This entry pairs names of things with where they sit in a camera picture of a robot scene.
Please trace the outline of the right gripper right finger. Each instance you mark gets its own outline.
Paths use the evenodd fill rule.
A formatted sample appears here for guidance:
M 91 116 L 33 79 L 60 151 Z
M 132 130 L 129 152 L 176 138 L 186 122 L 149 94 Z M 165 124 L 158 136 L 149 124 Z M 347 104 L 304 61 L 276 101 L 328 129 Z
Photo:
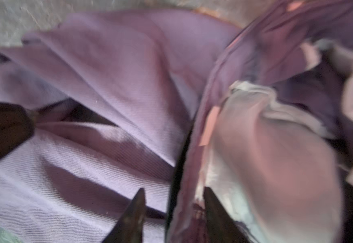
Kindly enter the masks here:
M 209 242 L 249 243 L 248 238 L 236 226 L 211 188 L 204 188 L 203 197 Z

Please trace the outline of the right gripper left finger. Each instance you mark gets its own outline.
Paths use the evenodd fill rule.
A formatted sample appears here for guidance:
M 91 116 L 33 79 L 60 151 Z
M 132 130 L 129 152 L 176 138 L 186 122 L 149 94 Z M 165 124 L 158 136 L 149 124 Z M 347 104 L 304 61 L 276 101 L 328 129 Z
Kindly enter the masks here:
M 145 189 L 140 188 L 102 243 L 142 243 L 145 217 Z

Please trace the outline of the purple trousers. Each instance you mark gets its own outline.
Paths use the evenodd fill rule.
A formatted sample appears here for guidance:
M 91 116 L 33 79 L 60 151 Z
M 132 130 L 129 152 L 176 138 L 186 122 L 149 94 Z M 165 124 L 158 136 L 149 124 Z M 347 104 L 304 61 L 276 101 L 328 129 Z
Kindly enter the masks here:
M 76 13 L 0 47 L 0 227 L 102 243 L 144 188 L 142 243 L 210 243 L 205 187 L 249 243 L 353 243 L 353 1 Z

